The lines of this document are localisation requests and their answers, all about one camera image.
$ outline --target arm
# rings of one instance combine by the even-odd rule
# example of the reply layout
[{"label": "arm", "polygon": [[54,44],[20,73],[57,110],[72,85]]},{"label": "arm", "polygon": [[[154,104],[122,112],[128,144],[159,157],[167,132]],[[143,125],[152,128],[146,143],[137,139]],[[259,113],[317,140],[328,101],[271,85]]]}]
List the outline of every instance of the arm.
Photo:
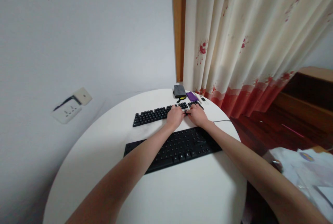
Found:
[{"label": "arm", "polygon": [[115,223],[124,201],[183,118],[181,108],[173,105],[166,124],[114,166],[66,223]]},{"label": "arm", "polygon": [[258,190],[280,223],[329,223],[312,203],[281,173],[251,149],[219,129],[193,104],[190,120],[206,130],[243,176]]}]

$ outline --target keyboard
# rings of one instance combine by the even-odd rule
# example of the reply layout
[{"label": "keyboard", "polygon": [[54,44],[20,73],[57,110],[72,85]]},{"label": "keyboard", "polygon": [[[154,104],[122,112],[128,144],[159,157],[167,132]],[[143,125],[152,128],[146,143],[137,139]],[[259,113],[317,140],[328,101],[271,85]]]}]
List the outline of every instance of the keyboard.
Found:
[{"label": "keyboard", "polygon": [[[124,157],[144,141],[126,144]],[[200,127],[177,131],[163,144],[146,174],[221,150],[214,139]]]},{"label": "keyboard", "polygon": [[[176,107],[181,107],[181,109],[186,109],[188,106],[186,105],[186,102],[179,103],[178,105],[175,104]],[[171,110],[171,105],[166,106],[163,108],[157,108],[153,110],[148,110],[141,112],[141,115],[139,113],[135,114],[134,122],[133,122],[133,127],[137,127],[143,124],[155,122],[158,120],[166,119],[168,112]]]}]

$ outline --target gray pouch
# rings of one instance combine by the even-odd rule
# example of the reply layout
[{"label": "gray pouch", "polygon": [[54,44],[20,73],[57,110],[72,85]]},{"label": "gray pouch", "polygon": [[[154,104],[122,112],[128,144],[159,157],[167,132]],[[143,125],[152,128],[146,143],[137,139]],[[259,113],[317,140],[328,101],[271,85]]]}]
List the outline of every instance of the gray pouch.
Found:
[{"label": "gray pouch", "polygon": [[186,92],[182,85],[175,85],[173,94],[178,99],[177,103],[179,103],[180,100],[186,99]]}]

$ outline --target purple device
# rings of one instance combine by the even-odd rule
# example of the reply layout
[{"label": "purple device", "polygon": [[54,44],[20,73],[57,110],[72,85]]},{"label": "purple device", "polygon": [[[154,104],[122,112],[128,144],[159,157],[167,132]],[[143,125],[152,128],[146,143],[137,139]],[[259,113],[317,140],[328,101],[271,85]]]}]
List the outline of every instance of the purple device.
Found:
[{"label": "purple device", "polygon": [[186,93],[186,95],[190,101],[198,101],[198,98],[191,91]]}]

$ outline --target white round table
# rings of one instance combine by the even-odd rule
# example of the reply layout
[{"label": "white round table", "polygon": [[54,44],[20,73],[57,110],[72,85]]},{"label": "white round table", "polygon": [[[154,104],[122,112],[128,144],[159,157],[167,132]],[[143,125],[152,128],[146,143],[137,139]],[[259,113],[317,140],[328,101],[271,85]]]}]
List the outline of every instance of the white round table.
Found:
[{"label": "white round table", "polygon": [[[129,98],[94,122],[73,146],[52,185],[44,224],[63,224],[102,177],[121,160],[125,145],[146,139],[165,119],[132,127],[135,113],[176,104],[172,89]],[[202,104],[211,121],[227,120],[210,100]],[[240,141],[231,122],[216,125]],[[195,127],[185,117],[176,131]],[[246,179],[221,151],[147,175],[135,186],[117,223],[239,224],[246,196]]]}]

